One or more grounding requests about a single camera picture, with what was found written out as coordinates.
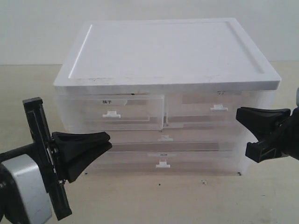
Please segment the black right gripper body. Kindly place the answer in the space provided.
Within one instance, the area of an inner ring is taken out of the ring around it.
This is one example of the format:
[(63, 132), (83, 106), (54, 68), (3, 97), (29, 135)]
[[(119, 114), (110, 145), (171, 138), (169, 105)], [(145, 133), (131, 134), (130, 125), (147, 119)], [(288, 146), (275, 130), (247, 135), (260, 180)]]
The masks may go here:
[(265, 160), (290, 156), (299, 159), (299, 110), (295, 108), (290, 117), (273, 133), (256, 143), (248, 142), (246, 157), (260, 163)]

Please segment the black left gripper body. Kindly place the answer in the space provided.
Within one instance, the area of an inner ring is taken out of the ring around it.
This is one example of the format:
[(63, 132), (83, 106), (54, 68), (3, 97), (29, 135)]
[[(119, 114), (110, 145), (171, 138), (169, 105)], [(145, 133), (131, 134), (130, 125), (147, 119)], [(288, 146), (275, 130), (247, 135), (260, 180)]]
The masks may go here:
[(24, 111), (34, 143), (30, 157), (37, 163), (45, 189), (50, 196), (53, 210), (60, 221), (72, 214), (66, 191), (65, 181), (59, 179), (52, 155), (52, 138), (41, 98), (23, 100)]

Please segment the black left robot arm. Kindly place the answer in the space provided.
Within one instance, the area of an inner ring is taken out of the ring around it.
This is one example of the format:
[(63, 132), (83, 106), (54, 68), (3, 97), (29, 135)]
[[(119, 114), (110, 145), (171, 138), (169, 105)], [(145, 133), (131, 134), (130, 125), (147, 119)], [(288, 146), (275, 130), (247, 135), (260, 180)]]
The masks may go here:
[(43, 224), (72, 214), (64, 185), (112, 148), (106, 132), (50, 132), (40, 97), (23, 100), (32, 142), (0, 155), (0, 216)]

